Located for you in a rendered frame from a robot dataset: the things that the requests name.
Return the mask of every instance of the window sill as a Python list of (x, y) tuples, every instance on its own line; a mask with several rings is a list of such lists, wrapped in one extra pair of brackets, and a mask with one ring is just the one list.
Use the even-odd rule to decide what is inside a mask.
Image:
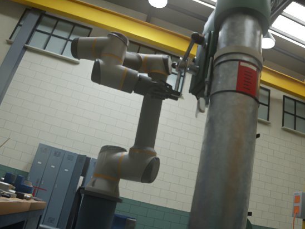
[(261, 118), (257, 118), (257, 121), (260, 122), (260, 123), (266, 124), (266, 125), (270, 125), (271, 124), (270, 121), (267, 121), (267, 120), (264, 120), (264, 119), (261, 119)]
[[(13, 40), (6, 39), (6, 42), (8, 44), (12, 44)], [(64, 55), (59, 55), (57, 53), (53, 53), (53, 52), (50, 52), (50, 51), (47, 51), (47, 50), (42, 50), (41, 48), (36, 48), (36, 47), (30, 46), (28, 44), (25, 44), (24, 46), (25, 46), (25, 48), (29, 48), (31, 50), (34, 50), (34, 51), (37, 51), (37, 52), (40, 52), (40, 53), (44, 53), (46, 55), (51, 55), (51, 56), (54, 56), (54, 57), (62, 59), (62, 60), (67, 60), (67, 61), (73, 62), (75, 64), (79, 64), (80, 63), (80, 61), (77, 60), (77, 59), (72, 59), (72, 58), (69, 58), (69, 57), (64, 56)]]
[(301, 133), (300, 131), (296, 131), (296, 130), (288, 128), (286, 126), (282, 126), (282, 129), (285, 130), (285, 131), (289, 131), (291, 133), (295, 133), (295, 134), (298, 134), (300, 136), (304, 136), (305, 137), (305, 133)]

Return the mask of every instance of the locker vent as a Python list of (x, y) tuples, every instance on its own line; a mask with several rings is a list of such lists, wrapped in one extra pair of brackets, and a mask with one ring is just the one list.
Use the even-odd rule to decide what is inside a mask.
[(73, 160), (73, 158), (74, 156), (68, 154), (67, 160)]
[(44, 153), (44, 154), (46, 154), (47, 151), (48, 151), (48, 149), (47, 149), (47, 148), (44, 148), (44, 147), (42, 147), (42, 148), (40, 149), (40, 152), (41, 152), (41, 153)]
[(60, 157), (60, 154), (61, 154), (61, 152), (59, 152), (59, 151), (54, 152), (54, 156), (56, 156), (56, 157)]
[(49, 217), (48, 218), (48, 223), (54, 224), (55, 218)]

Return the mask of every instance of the wooden tabletop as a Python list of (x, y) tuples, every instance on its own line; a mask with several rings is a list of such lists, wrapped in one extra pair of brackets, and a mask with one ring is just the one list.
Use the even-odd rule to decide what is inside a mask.
[(36, 201), (34, 199), (25, 200), (19, 198), (0, 197), (0, 216), (26, 211), (34, 211), (36, 209), (44, 209), (45, 207), (46, 202)]

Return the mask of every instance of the galvanized steel cylinder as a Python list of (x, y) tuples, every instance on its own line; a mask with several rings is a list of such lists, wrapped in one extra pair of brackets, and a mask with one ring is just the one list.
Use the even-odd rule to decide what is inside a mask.
[[(257, 130), (262, 28), (246, 13), (223, 22), (189, 229), (245, 229)], [(232, 52), (230, 46), (242, 46)], [(245, 52), (256, 52), (257, 55)]]

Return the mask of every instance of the yellow beam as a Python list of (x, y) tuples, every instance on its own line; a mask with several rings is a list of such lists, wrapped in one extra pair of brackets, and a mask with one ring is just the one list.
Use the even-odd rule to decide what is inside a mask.
[[(109, 31), (118, 31), (131, 38), (165, 48), (181, 55), (184, 54), (190, 42), (189, 37), (78, 0), (12, 1), (60, 14)], [(193, 47), (190, 57), (195, 57), (195, 54), (196, 47)]]
[(295, 78), (274, 71), (270, 68), (263, 67), (261, 84), (273, 87), (279, 91), (291, 94), (297, 98), (305, 100), (305, 83)]

